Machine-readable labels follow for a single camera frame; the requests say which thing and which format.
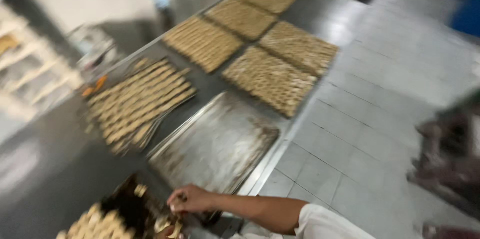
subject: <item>tiled floor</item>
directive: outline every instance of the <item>tiled floor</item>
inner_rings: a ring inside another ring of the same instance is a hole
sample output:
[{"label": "tiled floor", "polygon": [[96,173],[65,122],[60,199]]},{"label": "tiled floor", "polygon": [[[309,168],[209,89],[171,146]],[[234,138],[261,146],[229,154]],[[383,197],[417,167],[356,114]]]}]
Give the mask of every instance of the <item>tiled floor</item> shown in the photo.
[{"label": "tiled floor", "polygon": [[375,0],[260,195],[338,212],[377,239],[418,238],[424,221],[480,223],[405,179],[414,126],[471,85],[477,48],[444,25],[456,0]]}]

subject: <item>metal baking tray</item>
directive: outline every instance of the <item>metal baking tray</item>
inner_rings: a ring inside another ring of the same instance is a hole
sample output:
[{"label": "metal baking tray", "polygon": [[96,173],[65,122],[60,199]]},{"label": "metal baking tray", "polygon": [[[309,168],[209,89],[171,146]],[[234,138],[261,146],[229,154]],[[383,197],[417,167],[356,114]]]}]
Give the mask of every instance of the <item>metal baking tray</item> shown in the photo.
[{"label": "metal baking tray", "polygon": [[148,155],[172,188],[193,183],[233,194],[279,136],[279,129],[237,95],[223,92]]}]

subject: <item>hand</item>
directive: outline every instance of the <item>hand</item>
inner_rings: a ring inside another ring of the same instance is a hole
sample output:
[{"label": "hand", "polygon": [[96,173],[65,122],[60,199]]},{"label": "hand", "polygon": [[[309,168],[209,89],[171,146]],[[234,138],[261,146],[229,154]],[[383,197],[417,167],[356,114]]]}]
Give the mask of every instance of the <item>hand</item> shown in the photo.
[{"label": "hand", "polygon": [[174,225],[170,225],[163,229],[161,232],[155,235],[155,239],[169,239],[168,237],[172,235],[173,231],[175,230]]},{"label": "hand", "polygon": [[189,184],[173,191],[166,201],[173,213],[198,213],[215,210],[215,200],[220,194]]}]

